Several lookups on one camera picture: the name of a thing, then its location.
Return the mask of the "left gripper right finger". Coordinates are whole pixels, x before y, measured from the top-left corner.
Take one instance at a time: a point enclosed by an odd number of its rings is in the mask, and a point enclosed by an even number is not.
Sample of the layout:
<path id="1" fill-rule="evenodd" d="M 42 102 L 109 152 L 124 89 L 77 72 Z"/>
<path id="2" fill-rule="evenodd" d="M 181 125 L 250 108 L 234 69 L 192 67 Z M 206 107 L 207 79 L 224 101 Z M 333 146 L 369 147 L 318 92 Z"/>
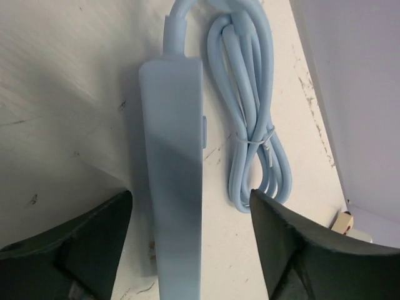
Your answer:
<path id="1" fill-rule="evenodd" d="M 399 249 L 334 232 L 258 189 L 252 225 L 269 299 L 399 299 Z"/>

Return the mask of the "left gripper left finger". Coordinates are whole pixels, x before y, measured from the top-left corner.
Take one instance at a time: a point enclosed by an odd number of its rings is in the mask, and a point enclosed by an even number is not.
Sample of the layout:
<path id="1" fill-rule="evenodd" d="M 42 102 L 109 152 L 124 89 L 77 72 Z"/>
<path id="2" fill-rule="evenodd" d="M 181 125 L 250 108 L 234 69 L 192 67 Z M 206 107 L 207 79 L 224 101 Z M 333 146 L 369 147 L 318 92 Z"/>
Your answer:
<path id="1" fill-rule="evenodd" d="M 1 249 L 1 299 L 110 299 L 133 207 L 124 191 Z"/>

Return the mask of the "light blue power strip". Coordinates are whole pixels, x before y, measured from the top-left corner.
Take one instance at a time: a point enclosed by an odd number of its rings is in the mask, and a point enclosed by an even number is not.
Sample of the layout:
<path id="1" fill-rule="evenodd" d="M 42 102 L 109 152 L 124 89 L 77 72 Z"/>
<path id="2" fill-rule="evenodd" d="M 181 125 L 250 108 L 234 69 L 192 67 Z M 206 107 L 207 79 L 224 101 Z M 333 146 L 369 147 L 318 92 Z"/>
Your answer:
<path id="1" fill-rule="evenodd" d="M 163 53 L 139 70 L 159 296 L 199 299 L 203 149 L 203 64 L 184 53 L 187 22 L 169 15 Z"/>

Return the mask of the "white plug adapter on strip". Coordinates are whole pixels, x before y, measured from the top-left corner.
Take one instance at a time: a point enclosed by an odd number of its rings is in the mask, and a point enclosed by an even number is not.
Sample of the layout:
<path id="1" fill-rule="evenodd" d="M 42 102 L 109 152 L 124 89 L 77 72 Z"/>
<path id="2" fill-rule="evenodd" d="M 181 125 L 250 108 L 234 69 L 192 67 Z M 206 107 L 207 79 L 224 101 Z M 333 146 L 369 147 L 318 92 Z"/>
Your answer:
<path id="1" fill-rule="evenodd" d="M 357 239 L 357 240 L 360 240 L 360 241 L 364 241 L 364 242 L 367 242 L 367 243 L 373 243 L 373 239 L 368 233 L 359 231 L 359 230 L 354 229 L 354 228 L 348 230 L 347 233 L 346 233 L 346 236 L 349 236 L 350 238 L 354 238 L 354 239 Z"/>

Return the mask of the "beige red power strip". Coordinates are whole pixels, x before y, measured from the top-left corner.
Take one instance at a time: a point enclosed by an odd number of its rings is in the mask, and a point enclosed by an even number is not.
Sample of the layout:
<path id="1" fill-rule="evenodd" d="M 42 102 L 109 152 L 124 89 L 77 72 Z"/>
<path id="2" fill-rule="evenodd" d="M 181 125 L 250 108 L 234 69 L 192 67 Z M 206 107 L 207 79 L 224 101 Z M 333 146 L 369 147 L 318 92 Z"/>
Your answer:
<path id="1" fill-rule="evenodd" d="M 354 226 L 354 217 L 349 211 L 340 212 L 331 226 L 331 230 L 346 235 Z"/>

